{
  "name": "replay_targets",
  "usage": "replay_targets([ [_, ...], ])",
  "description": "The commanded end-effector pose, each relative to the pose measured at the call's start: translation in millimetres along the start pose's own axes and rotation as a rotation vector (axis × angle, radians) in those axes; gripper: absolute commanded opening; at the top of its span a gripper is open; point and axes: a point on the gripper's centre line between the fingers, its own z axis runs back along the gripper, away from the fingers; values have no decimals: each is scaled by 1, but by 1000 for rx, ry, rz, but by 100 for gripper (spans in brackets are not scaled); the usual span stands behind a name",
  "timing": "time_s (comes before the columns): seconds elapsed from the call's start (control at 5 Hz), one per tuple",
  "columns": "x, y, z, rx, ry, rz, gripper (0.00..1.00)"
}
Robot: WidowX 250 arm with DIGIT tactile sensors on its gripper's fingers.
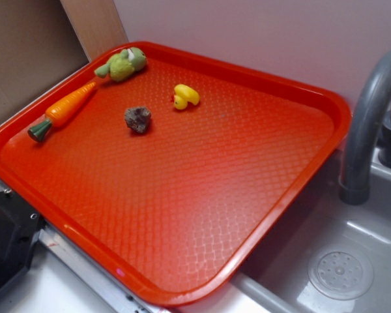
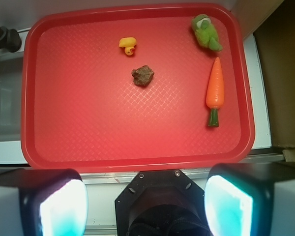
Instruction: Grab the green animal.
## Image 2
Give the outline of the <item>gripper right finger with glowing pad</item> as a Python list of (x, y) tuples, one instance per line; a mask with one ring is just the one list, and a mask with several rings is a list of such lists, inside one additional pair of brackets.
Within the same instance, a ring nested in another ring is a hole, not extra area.
[(295, 236), (295, 162), (214, 165), (205, 213), (214, 236)]

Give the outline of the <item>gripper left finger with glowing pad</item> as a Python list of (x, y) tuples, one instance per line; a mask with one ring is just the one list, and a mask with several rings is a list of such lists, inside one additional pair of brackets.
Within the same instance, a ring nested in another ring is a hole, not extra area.
[(82, 236), (88, 193), (74, 169), (0, 169), (0, 236)]

